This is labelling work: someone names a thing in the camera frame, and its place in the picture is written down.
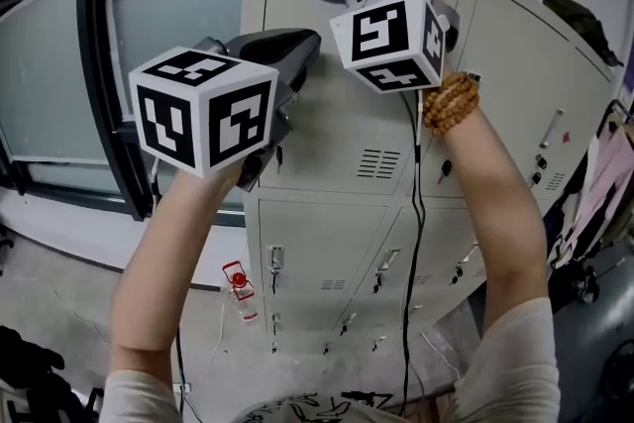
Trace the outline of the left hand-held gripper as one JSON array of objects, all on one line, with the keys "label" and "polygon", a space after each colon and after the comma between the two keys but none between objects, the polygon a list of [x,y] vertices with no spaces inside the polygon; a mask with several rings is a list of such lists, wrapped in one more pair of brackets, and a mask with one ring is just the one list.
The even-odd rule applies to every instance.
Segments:
[{"label": "left hand-held gripper", "polygon": [[273,29],[224,53],[175,47],[139,65],[129,84],[142,149],[200,177],[240,161],[238,185],[252,190],[291,131],[281,106],[307,77],[291,54],[320,45],[313,30]]}]

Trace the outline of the pale pink hanging garment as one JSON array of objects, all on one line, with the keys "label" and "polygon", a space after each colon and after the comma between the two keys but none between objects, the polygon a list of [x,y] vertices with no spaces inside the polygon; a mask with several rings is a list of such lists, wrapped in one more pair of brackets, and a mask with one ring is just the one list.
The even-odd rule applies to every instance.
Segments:
[{"label": "pale pink hanging garment", "polygon": [[616,215],[634,174],[634,126],[610,113],[599,136],[593,182],[589,192],[592,219],[601,220],[596,235],[601,236]]}]

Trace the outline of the person's left forearm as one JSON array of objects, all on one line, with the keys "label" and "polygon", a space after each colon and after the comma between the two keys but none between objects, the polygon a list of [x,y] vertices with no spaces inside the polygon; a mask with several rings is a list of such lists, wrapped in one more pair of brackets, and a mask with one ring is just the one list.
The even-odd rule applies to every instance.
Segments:
[{"label": "person's left forearm", "polygon": [[160,201],[117,285],[110,316],[110,373],[140,371],[170,386],[175,340],[194,272],[242,163],[206,178],[181,171]]}]

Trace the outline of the person's right forearm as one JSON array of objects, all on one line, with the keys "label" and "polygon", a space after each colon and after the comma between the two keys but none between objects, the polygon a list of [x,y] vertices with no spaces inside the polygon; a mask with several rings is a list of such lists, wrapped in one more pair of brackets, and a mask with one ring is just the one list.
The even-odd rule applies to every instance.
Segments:
[{"label": "person's right forearm", "polygon": [[442,137],[481,252],[483,329],[527,301],[548,295],[547,239],[537,202],[480,109]]}]

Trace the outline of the person's cream t-shirt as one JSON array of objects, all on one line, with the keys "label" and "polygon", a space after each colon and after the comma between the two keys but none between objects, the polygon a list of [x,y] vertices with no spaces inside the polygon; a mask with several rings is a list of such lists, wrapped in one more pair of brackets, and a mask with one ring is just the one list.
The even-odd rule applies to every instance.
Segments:
[{"label": "person's cream t-shirt", "polygon": [[[557,423],[561,393],[551,303],[541,297],[501,316],[483,335],[443,423]],[[153,376],[111,374],[99,423],[183,423],[174,395]],[[257,404],[231,423],[408,423],[390,412],[316,392]]]}]

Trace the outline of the dark bag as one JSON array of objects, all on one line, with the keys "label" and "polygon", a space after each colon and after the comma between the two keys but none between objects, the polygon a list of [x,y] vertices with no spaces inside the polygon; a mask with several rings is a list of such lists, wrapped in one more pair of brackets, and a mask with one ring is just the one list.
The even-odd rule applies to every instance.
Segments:
[{"label": "dark bag", "polygon": [[609,66],[623,66],[611,49],[601,22],[584,5],[574,0],[543,0],[543,3],[575,30]]}]

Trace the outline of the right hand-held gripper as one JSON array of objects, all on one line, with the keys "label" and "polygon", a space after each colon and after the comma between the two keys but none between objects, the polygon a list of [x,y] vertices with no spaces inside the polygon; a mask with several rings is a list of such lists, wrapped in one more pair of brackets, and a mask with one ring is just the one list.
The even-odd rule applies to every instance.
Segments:
[{"label": "right hand-held gripper", "polygon": [[342,66],[378,93],[437,87],[460,15],[443,0],[345,0],[330,21]]}]

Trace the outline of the black framed glass partition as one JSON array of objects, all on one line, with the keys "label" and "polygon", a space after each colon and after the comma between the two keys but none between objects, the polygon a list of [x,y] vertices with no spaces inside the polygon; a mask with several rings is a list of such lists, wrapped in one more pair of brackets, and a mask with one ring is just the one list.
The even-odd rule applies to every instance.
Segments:
[{"label": "black framed glass partition", "polygon": [[242,0],[0,0],[0,185],[136,220],[152,207],[130,72],[239,34]]}]

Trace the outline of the red capped clear bottle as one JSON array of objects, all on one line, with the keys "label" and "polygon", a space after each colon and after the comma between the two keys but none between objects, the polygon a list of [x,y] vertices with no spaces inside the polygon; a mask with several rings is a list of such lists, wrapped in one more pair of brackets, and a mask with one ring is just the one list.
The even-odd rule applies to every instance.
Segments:
[{"label": "red capped clear bottle", "polygon": [[240,271],[230,276],[230,294],[235,306],[245,322],[253,322],[258,318],[256,294],[247,276]]}]

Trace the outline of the white metal cabinet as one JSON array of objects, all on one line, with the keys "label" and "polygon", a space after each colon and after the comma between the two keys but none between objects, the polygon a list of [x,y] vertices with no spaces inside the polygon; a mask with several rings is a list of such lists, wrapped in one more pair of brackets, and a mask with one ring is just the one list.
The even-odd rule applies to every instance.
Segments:
[{"label": "white metal cabinet", "polygon": [[[264,1],[243,0],[245,32],[267,30]],[[480,105],[547,209],[572,176],[614,93],[613,71],[537,0],[446,0],[461,16],[449,61],[481,75]],[[539,143],[565,111],[545,150]],[[563,134],[571,140],[563,144]],[[481,256],[442,144],[415,139],[390,194],[264,187],[246,198],[252,272],[270,349],[340,353],[398,346],[402,303],[421,325],[483,281]],[[548,165],[537,166],[542,156]]]}]

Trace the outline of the grey metal locker door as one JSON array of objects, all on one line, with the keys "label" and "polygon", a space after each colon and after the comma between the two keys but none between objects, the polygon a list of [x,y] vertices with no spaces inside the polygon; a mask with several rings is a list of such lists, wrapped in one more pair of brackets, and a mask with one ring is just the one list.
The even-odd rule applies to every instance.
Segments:
[{"label": "grey metal locker door", "polygon": [[322,39],[315,70],[287,109],[280,174],[266,172],[264,187],[390,194],[397,186],[413,145],[401,99],[422,89],[378,93],[343,68],[330,21],[348,10],[345,0],[264,1],[267,28],[296,26]]}]

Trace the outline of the dark patterned hanging garment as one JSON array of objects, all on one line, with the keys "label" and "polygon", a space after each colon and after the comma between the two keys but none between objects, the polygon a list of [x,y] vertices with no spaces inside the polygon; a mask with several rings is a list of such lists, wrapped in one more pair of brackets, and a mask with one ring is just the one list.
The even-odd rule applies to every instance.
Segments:
[{"label": "dark patterned hanging garment", "polygon": [[547,263],[557,270],[583,258],[597,242],[605,221],[605,196],[581,198],[562,194],[544,217],[547,227]]}]

